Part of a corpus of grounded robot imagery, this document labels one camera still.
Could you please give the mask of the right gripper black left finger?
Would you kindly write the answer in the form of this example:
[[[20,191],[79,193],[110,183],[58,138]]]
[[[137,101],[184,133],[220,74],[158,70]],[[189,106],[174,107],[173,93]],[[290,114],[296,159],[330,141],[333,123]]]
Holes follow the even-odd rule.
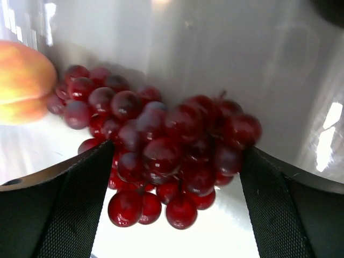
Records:
[[[90,257],[110,177],[106,141],[1,185],[1,257]]]

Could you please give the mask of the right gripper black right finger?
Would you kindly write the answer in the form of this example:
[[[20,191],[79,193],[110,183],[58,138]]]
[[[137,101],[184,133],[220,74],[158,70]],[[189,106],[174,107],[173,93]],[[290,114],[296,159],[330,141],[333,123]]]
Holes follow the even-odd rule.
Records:
[[[260,257],[343,257],[343,184],[258,148],[240,180]]]

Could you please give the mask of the red grape bunch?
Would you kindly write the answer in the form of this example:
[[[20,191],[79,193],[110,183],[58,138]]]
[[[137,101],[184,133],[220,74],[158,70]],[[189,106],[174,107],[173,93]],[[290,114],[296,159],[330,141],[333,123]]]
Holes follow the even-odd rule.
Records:
[[[169,109],[156,87],[132,91],[105,67],[69,67],[47,108],[70,128],[89,130],[79,153],[114,144],[108,187],[115,195],[107,213],[118,227],[149,225],[165,214],[173,228],[189,228],[214,203],[216,187],[241,172],[244,150],[263,132],[224,92],[191,96]]]

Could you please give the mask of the yellow pink peach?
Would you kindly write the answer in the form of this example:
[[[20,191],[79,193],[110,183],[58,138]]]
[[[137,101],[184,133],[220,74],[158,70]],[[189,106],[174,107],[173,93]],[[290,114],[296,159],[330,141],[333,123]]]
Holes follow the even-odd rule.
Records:
[[[1,124],[27,124],[43,118],[58,80],[42,53],[21,42],[1,40]]]

